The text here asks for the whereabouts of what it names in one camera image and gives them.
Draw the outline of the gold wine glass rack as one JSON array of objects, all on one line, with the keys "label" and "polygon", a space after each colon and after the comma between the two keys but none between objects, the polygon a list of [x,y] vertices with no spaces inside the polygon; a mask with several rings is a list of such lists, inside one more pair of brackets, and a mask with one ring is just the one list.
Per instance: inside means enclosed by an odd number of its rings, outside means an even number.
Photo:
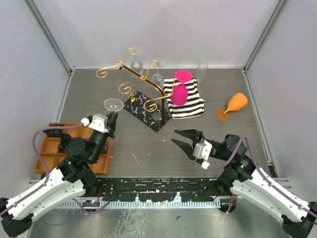
[{"label": "gold wine glass rack", "polygon": [[[141,53],[139,46],[131,46],[126,50],[123,60],[119,60],[116,65],[100,68],[96,71],[96,77],[105,78],[108,75],[107,70],[112,68],[119,68],[129,72],[136,79],[130,82],[122,83],[118,87],[118,91],[129,97],[130,99],[123,104],[123,108],[128,111],[135,118],[140,120],[147,127],[155,132],[160,131],[166,123],[171,119],[171,114],[165,108],[165,100],[172,96],[172,93],[165,93],[164,89],[157,83],[148,79],[147,75],[143,75],[139,69],[134,66],[126,66],[124,61],[128,55],[136,57]],[[137,82],[144,82],[153,87],[160,96],[151,99],[145,94],[134,91],[132,86]]]}]

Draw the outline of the pink plastic wine glass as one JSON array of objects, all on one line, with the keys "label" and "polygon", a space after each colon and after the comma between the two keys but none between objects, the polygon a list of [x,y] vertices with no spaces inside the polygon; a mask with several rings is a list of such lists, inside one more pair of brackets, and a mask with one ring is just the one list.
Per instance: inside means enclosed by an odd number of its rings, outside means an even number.
[{"label": "pink plastic wine glass", "polygon": [[171,93],[171,102],[173,104],[182,106],[187,102],[188,89],[185,86],[185,83],[191,80],[191,72],[187,70],[179,70],[176,72]]}]

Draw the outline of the orange plastic wine glass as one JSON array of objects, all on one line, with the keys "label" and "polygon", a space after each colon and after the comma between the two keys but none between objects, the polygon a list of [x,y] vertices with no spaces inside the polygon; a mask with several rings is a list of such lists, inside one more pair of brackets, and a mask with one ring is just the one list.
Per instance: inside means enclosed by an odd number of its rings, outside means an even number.
[{"label": "orange plastic wine glass", "polygon": [[225,111],[217,110],[216,115],[221,121],[227,121],[228,112],[236,112],[247,106],[248,98],[243,93],[236,93],[227,104],[227,108]]}]

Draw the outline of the tall clear champagne flute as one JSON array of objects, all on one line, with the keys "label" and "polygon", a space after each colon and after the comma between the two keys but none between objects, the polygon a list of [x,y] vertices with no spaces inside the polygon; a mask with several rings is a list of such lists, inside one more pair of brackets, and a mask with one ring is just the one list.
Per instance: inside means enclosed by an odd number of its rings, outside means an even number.
[{"label": "tall clear champagne flute", "polygon": [[196,79],[198,85],[202,82],[204,79],[208,69],[208,64],[206,62],[200,62],[197,65],[197,71],[196,71]]}]

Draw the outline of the clear stemmed wine glass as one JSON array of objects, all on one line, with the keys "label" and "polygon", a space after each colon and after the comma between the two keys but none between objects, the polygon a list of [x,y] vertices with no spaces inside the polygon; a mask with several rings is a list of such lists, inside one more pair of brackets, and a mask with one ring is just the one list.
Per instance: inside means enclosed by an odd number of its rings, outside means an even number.
[{"label": "clear stemmed wine glass", "polygon": [[151,77],[151,81],[162,88],[164,86],[164,77],[160,73],[160,70],[164,68],[165,62],[162,59],[154,59],[151,63],[151,66],[156,70],[156,72]]}]

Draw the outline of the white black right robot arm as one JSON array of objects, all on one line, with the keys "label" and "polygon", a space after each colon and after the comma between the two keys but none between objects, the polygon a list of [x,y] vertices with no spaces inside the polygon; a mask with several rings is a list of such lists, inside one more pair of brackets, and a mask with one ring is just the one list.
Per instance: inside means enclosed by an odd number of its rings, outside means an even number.
[{"label": "white black right robot arm", "polygon": [[216,180],[222,195],[241,196],[275,218],[283,230],[293,238],[309,236],[317,219],[316,202],[295,196],[274,181],[254,159],[246,137],[228,134],[222,142],[204,137],[196,129],[176,130],[192,144],[174,139],[190,160],[205,170],[213,170],[209,158],[225,162]]}]

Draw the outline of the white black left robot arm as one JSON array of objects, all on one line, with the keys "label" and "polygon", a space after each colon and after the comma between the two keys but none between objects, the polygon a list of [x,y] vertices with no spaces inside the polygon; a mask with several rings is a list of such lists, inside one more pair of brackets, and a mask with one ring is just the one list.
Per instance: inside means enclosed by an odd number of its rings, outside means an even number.
[{"label": "white black left robot arm", "polygon": [[1,198],[2,227],[10,238],[26,232],[34,222],[58,205],[82,195],[95,196],[99,182],[90,169],[98,162],[108,138],[114,136],[118,113],[95,114],[78,126],[92,129],[88,140],[75,137],[66,147],[66,157],[35,185],[13,198]]}]

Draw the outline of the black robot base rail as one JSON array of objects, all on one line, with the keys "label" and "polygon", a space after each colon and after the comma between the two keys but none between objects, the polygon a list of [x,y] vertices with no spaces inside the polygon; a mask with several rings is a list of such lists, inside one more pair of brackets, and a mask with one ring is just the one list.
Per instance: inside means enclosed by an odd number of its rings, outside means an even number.
[{"label": "black robot base rail", "polygon": [[102,201],[171,202],[180,195],[181,202],[208,202],[230,197],[215,178],[115,178],[99,177],[92,197]]}]

